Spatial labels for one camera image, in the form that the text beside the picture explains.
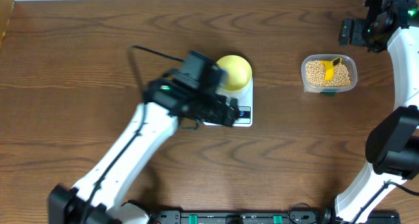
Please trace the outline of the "yellow plastic scoop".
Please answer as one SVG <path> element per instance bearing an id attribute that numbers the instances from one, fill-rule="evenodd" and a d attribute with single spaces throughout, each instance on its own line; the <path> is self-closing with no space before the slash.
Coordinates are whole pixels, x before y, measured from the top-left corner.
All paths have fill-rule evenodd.
<path id="1" fill-rule="evenodd" d="M 333 60 L 327 61 L 327 60 L 321 60 L 320 63 L 325 68 L 325 78 L 324 81 L 331 81 L 335 74 L 335 66 L 340 64 L 342 61 L 341 57 L 335 58 Z"/>

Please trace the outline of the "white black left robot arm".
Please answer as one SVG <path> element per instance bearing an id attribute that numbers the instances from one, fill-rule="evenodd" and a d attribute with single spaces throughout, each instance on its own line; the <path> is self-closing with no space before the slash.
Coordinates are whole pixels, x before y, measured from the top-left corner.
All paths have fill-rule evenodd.
<path id="1" fill-rule="evenodd" d="M 232 126 L 238 100 L 230 96 L 234 81 L 199 81 L 161 77 L 152 81 L 128 126 L 105 156 L 66 189 L 48 196 L 49 223 L 148 223 L 138 205 L 124 203 L 126 193 L 158 148 L 179 128 L 181 119 Z"/>

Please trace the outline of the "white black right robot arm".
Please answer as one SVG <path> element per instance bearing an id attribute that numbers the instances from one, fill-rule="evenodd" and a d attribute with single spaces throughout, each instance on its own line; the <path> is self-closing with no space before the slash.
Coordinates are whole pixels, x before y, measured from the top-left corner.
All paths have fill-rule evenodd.
<path id="1" fill-rule="evenodd" d="M 342 22 L 339 44 L 390 54 L 395 86 L 393 112 L 369 134 L 366 163 L 350 186 L 325 210 L 323 223 L 366 223 L 394 188 L 418 175 L 418 3 L 364 0 L 364 19 Z"/>

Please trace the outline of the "white digital kitchen scale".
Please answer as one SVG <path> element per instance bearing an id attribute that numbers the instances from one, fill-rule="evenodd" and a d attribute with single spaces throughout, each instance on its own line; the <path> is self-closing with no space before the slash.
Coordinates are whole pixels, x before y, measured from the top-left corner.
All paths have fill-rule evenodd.
<path id="1" fill-rule="evenodd" d="M 233 127 L 250 127 L 253 124 L 253 79 L 240 90 L 229 91 L 219 88 L 217 93 L 238 100 L 239 117 Z"/>

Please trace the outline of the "pale yellow bowl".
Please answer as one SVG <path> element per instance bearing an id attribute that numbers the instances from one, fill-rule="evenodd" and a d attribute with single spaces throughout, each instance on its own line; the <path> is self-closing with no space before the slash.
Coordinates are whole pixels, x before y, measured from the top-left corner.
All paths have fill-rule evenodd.
<path id="1" fill-rule="evenodd" d="M 237 91 L 245 88 L 252 78 L 252 69 L 249 62 L 237 55 L 223 56 L 217 61 L 217 65 L 224 69 L 227 78 L 222 84 L 228 91 Z"/>

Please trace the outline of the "clear plastic container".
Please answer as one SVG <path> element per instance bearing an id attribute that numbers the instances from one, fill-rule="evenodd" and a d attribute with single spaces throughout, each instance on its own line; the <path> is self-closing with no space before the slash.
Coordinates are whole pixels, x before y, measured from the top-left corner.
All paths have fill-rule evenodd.
<path id="1" fill-rule="evenodd" d="M 357 84 L 355 62 L 345 55 L 311 55 L 303 61 L 301 73 L 305 92 L 345 92 Z"/>

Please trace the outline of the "soybeans in container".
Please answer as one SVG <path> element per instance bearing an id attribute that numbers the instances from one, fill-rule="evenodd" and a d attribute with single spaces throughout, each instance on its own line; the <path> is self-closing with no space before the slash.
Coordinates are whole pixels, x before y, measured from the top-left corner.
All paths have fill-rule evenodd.
<path id="1" fill-rule="evenodd" d="M 333 79 L 331 81 L 324 81 L 325 68 L 320 61 L 321 60 L 309 61 L 305 65 L 306 78 L 311 85 L 322 87 L 341 87 L 351 85 L 348 68 L 342 63 L 335 66 Z"/>

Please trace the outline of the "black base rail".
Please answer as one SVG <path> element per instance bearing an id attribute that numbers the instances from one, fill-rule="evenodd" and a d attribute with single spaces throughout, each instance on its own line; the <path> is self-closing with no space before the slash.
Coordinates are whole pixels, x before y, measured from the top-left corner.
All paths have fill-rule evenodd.
<path id="1" fill-rule="evenodd" d="M 140 205 L 130 200 L 122 205 L 141 211 L 145 214 L 145 219 L 141 223 L 152 224 L 327 224 L 343 223 L 335 217 L 332 208 L 325 211 L 303 207 L 297 204 L 289 211 L 282 212 L 201 212 L 183 210 L 161 210 L 147 211 Z"/>

